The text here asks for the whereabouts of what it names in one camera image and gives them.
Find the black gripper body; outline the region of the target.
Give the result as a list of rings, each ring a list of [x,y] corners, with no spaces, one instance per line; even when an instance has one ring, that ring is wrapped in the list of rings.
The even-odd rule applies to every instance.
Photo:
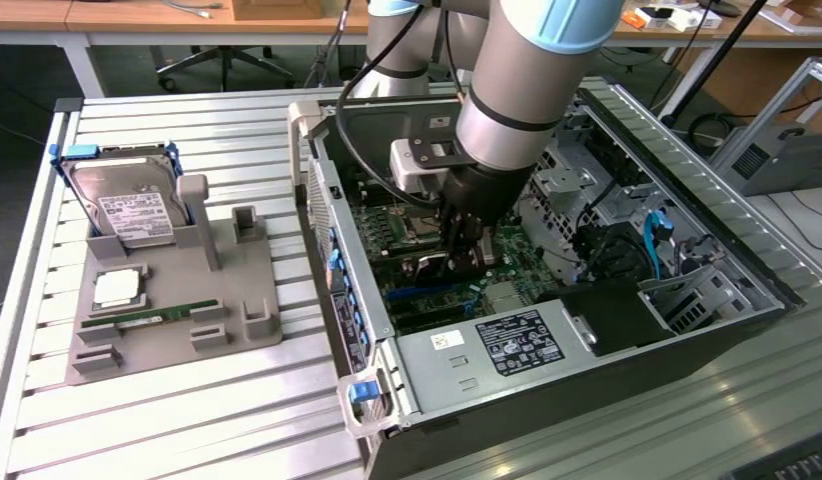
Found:
[[[444,221],[472,218],[483,227],[493,227],[517,201],[529,177],[529,167],[496,170],[476,164],[452,168],[440,191]]]

